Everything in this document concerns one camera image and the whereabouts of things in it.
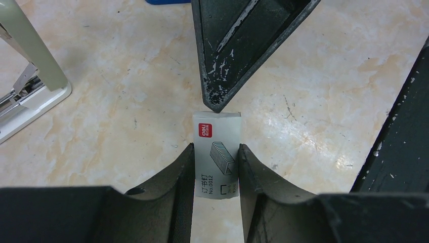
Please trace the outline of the blue stapler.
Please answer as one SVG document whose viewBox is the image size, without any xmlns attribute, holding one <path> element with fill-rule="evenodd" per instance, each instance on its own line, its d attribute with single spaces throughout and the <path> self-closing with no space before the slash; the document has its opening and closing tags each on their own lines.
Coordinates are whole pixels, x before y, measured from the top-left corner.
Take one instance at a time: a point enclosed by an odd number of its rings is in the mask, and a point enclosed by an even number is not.
<svg viewBox="0 0 429 243">
<path fill-rule="evenodd" d="M 191 2 L 191 0 L 145 0 L 145 1 L 152 5 L 187 4 Z"/>
</svg>

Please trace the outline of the small white staple box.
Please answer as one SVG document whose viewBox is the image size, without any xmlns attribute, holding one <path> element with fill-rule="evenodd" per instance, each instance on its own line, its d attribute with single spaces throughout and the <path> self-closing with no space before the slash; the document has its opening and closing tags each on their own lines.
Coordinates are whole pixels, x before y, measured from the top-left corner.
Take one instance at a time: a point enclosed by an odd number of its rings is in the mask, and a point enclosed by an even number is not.
<svg viewBox="0 0 429 243">
<path fill-rule="evenodd" d="M 237 197 L 241 114 L 199 111 L 193 114 L 193 125 L 195 195 L 209 199 Z"/>
</svg>

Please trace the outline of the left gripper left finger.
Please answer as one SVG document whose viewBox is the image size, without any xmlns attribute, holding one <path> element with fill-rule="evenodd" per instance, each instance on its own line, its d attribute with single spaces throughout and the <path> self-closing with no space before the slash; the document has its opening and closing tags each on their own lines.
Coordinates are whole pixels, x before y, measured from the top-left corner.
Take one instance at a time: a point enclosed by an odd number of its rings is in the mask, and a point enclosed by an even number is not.
<svg viewBox="0 0 429 243">
<path fill-rule="evenodd" d="M 1 242 L 189 242 L 194 146 L 125 193 L 111 186 L 1 189 Z"/>
</svg>

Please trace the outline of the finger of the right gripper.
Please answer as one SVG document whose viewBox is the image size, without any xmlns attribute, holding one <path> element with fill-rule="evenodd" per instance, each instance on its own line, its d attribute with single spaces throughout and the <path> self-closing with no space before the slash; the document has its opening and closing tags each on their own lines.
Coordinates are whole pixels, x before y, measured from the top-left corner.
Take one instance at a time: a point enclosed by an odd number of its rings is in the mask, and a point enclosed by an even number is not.
<svg viewBox="0 0 429 243">
<path fill-rule="evenodd" d="M 428 42 L 425 42 L 351 192 L 428 192 Z"/>
<path fill-rule="evenodd" d="M 221 112 L 318 1 L 192 1 L 202 100 Z"/>
</svg>

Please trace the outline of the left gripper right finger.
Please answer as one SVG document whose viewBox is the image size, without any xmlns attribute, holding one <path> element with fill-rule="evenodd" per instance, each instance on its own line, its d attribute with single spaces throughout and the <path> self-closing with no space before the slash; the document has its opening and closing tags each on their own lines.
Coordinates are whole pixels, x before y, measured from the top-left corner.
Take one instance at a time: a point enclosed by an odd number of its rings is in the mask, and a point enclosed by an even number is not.
<svg viewBox="0 0 429 243">
<path fill-rule="evenodd" d="M 245 242 L 428 242 L 428 194 L 313 194 L 238 150 Z"/>
</svg>

